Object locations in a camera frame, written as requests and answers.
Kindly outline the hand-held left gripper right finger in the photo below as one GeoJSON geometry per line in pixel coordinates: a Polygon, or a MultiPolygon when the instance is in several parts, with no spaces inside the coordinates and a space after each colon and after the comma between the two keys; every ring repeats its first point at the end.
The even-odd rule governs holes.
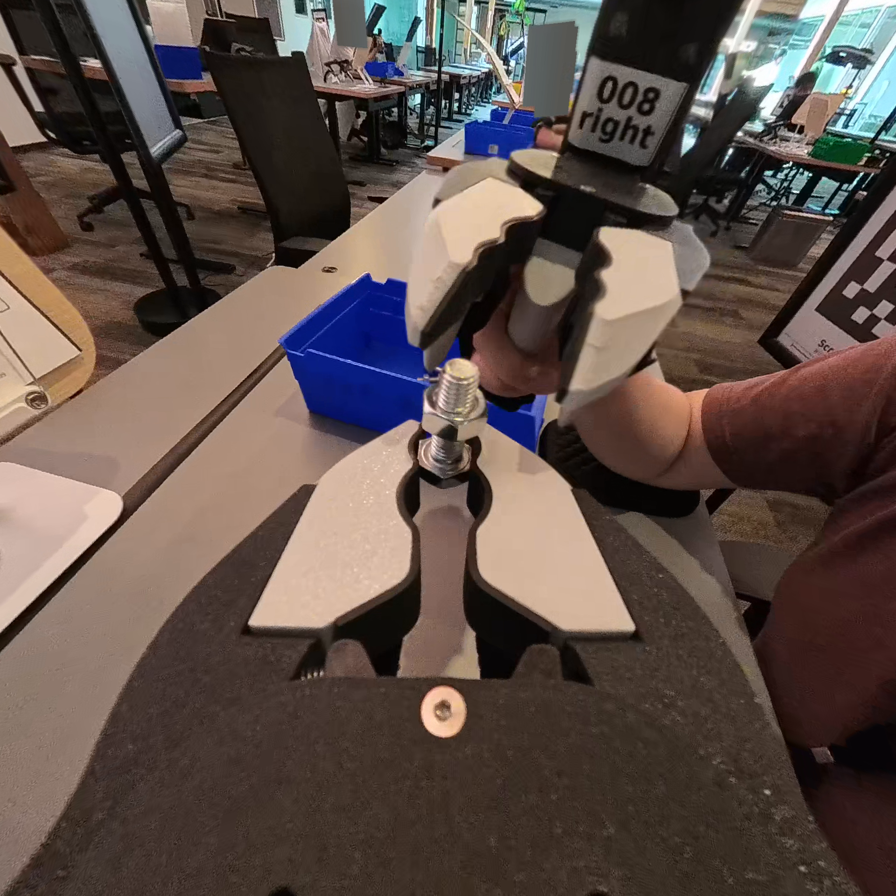
{"type": "Polygon", "coordinates": [[[530,647],[624,643],[636,624],[570,484],[487,427],[469,469],[464,614],[481,678],[509,678],[530,647]]]}

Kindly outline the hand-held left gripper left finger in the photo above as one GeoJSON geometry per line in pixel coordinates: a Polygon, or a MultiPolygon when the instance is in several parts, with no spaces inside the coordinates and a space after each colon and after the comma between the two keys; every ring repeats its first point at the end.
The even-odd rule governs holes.
{"type": "Polygon", "coordinates": [[[421,608],[419,431],[400,424],[321,476],[247,620],[250,633],[306,638],[324,652],[352,640],[375,674],[398,675],[421,608]]]}

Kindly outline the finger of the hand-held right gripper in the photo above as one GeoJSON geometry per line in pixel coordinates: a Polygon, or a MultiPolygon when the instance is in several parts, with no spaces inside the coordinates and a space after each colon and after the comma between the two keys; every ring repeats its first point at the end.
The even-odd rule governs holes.
{"type": "Polygon", "coordinates": [[[525,261],[546,207],[517,185],[487,177],[428,215],[407,280],[408,341],[433,373],[454,341],[492,314],[510,269],[525,261]]]}
{"type": "Polygon", "coordinates": [[[559,342],[562,426],[647,360],[682,304],[671,244],[644,230],[600,228],[575,285],[559,342]]]}

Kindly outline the silver hex nut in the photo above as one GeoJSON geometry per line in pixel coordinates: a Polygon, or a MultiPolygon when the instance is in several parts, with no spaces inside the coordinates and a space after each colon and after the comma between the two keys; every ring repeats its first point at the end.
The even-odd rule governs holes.
{"type": "Polygon", "coordinates": [[[487,429],[487,403],[479,402],[469,414],[453,416],[434,406],[424,404],[421,427],[433,438],[468,442],[479,438],[487,429]]]}

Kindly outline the blue plastic parts bin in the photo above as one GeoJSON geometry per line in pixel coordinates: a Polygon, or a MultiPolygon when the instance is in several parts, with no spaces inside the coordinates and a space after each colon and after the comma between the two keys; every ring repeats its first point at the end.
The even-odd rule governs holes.
{"type": "Polygon", "coordinates": [[[420,422],[429,382],[406,297],[405,281],[365,273],[280,337],[310,412],[376,433],[420,422]]]}

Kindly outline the person's right forearm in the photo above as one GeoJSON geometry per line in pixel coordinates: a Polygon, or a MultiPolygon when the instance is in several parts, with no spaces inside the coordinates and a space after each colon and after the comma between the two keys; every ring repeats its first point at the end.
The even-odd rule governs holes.
{"type": "Polygon", "coordinates": [[[597,461],[635,482],[672,490],[732,488],[703,433],[708,393],[683,392],[647,368],[569,421],[597,461]]]}

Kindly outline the person's right hand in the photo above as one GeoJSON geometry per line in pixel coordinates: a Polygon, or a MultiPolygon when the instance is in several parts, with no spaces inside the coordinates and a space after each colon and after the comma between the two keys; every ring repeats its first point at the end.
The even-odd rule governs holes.
{"type": "Polygon", "coordinates": [[[473,335],[472,362],[479,370],[483,391],[504,398],[524,395],[551,395],[562,378],[558,339],[550,331],[534,354],[520,351],[507,333],[508,321],[521,285],[521,266],[511,268],[511,279],[504,299],[491,314],[488,323],[473,335]]]}

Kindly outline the small blue storage bin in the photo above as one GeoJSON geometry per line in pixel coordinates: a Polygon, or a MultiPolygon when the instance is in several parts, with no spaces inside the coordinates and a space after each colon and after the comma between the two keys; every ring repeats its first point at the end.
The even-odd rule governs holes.
{"type": "Polygon", "coordinates": [[[156,43],[153,50],[167,81],[200,81],[203,78],[203,62],[196,46],[156,43]]]}
{"type": "Polygon", "coordinates": [[[513,152],[533,147],[534,123],[535,116],[531,110],[493,107],[488,119],[465,123],[464,152],[507,160],[513,152]]]}

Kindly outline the grey waste bin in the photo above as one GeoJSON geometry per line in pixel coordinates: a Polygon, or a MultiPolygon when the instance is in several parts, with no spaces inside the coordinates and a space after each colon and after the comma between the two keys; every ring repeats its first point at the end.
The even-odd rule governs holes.
{"type": "Polygon", "coordinates": [[[832,223],[829,214],[779,206],[766,216],[745,252],[756,263],[793,269],[804,261],[832,223]]]}

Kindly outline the grey office chair seat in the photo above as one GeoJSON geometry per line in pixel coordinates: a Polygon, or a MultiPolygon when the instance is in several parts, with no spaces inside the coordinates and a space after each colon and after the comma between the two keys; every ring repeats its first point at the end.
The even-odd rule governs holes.
{"type": "Polygon", "coordinates": [[[723,540],[721,555],[735,595],[771,602],[778,583],[797,554],[778,546],[744,540],[723,540]]]}

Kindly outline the black framed marker sign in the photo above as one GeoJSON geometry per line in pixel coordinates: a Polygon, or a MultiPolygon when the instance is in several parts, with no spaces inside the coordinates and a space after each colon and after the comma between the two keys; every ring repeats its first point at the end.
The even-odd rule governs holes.
{"type": "Polygon", "coordinates": [[[895,332],[895,160],[758,339],[784,368],[895,332]]]}

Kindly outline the green storage bin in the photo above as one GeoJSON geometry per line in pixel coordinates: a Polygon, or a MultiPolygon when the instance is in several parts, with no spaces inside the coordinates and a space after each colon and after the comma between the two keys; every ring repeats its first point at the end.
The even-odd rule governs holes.
{"type": "Polygon", "coordinates": [[[866,140],[824,133],[812,144],[808,157],[837,165],[860,166],[873,149],[866,140]]]}

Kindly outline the instruction sheet on stand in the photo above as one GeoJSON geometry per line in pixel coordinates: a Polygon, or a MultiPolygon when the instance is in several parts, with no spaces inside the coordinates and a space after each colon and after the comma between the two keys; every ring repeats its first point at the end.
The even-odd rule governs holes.
{"type": "MultiPolygon", "coordinates": [[[[95,364],[95,342],[80,313],[2,230],[2,443],[73,398],[95,364]]],[[[105,488],[2,461],[2,632],[110,529],[123,508],[123,499],[105,488]]]]}

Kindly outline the black framed easel board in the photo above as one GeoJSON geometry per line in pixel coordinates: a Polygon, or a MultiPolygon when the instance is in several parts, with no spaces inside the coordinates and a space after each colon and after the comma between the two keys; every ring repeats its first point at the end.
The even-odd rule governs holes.
{"type": "Polygon", "coordinates": [[[196,255],[163,169],[163,163],[181,150],[187,139],[147,29],[135,2],[74,3],[75,14],[97,52],[106,82],[135,146],[151,201],[160,215],[175,259],[183,269],[185,283],[180,283],[172,271],[111,125],[88,85],[81,57],[75,51],[61,12],[55,2],[35,2],[35,6],[91,124],[101,156],[122,190],[151,262],[161,277],[162,287],[140,297],[133,313],[142,330],[164,338],[217,303],[220,295],[200,278],[196,255]]]}

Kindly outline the wooden pillar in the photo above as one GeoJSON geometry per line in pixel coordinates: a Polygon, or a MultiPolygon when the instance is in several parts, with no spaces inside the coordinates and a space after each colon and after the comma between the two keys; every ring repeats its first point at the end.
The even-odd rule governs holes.
{"type": "Polygon", "coordinates": [[[69,246],[66,234],[4,136],[1,136],[1,223],[30,256],[49,255],[69,246]]]}

